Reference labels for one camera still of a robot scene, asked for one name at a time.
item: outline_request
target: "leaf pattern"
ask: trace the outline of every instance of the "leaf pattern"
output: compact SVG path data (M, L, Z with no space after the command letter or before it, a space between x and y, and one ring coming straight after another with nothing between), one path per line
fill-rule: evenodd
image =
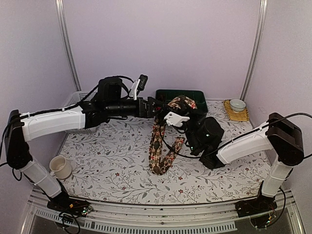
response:
M222 101L208 101L208 116L225 130L223 142L252 129L249 122L229 121ZM102 124L93 134L70 134L61 150L73 166L62 180L71 196L138 204L192 204L255 196L270 170L263 153L249 155L209 170L198 159L177 157L164 175L149 168L148 149L153 119L130 117ZM183 137L168 127L172 144ZM181 154L188 154L183 145Z

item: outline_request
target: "basket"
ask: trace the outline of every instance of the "basket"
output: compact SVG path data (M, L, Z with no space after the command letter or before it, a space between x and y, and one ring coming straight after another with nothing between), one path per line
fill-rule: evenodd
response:
M195 101L196 107L202 110L204 114L208 113L208 106L205 95L202 91L196 90L178 90L178 89L158 89L156 91L156 99L169 103L172 99L179 95L184 95Z
M84 92L84 91L78 91L78 92L74 92L67 100L66 105L65 106L70 106L73 104L76 104L77 102L79 102L81 99L83 99L89 92ZM96 94L96 92L93 92L87 99L86 101L90 101L94 95ZM95 133L98 129L97 127L94 128L88 128L88 129L71 129L71 130L66 130L66 133L72 134L72 133L78 133L78 134L84 134L84 133Z

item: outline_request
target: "dark green container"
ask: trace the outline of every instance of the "dark green container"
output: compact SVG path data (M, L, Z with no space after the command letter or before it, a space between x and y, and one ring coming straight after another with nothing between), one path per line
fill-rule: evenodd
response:
M166 103L169 103L172 99L179 95L184 95L193 99L198 109L202 110L204 113L208 113L207 102L202 91L178 89L158 89L156 91L156 99Z

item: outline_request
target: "white wall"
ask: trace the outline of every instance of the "white wall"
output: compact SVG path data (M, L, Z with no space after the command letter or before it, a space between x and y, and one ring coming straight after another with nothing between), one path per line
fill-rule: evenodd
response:
M14 109L33 112L61 106L74 92L54 0L0 1L0 130ZM45 166L63 134L30 142L31 154ZM2 151L1 163L5 162ZM0 233L20 232L20 217L32 187L0 169Z
M83 90L146 74L142 96L175 88L212 99L240 97L259 8L260 0L64 1Z
M260 124L272 112L312 114L312 2L272 0L247 96L251 120ZM290 121L303 131L305 154L312 153L312 119ZM312 158L294 169L291 187L307 233L312 233Z

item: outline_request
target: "white bowl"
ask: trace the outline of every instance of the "white bowl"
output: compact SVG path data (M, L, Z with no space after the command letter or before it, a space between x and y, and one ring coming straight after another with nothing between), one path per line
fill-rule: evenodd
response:
M234 112L238 113L242 112L246 108L246 103L240 99L232 99L230 101L230 106Z

